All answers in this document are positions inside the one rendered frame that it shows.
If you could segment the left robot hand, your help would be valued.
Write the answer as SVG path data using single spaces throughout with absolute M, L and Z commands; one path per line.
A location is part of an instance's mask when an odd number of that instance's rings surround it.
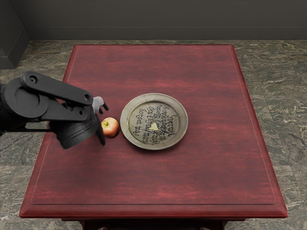
M 93 103 L 92 103 L 92 108 L 93 108 L 93 111 L 94 111 L 94 116 L 96 118 L 96 123 L 98 124 L 98 128 L 96 130 L 96 135 L 97 135 L 101 145 L 104 146 L 106 141 L 105 141 L 105 137 L 104 137 L 104 134 L 103 134 L 103 129 L 101 127 L 101 123 L 100 123 L 98 115 L 97 115 L 97 113 L 103 114 L 103 110 L 101 109 L 101 107 L 103 107 L 106 111 L 109 110 L 107 104 L 104 102 L 102 97 L 100 97 L 100 96 L 94 97 Z

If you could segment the grey plate with printed script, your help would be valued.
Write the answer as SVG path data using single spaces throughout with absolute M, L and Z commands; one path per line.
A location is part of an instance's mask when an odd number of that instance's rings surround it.
M 182 140 L 188 114 L 175 98 L 147 93 L 132 99 L 122 110 L 120 127 L 125 138 L 146 150 L 163 150 Z

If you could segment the red yellow apple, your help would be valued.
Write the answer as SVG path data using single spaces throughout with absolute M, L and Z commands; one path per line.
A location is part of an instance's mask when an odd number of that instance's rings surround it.
M 101 122 L 101 127 L 105 137 L 113 138 L 119 132 L 119 123 L 112 117 L 107 117 Z

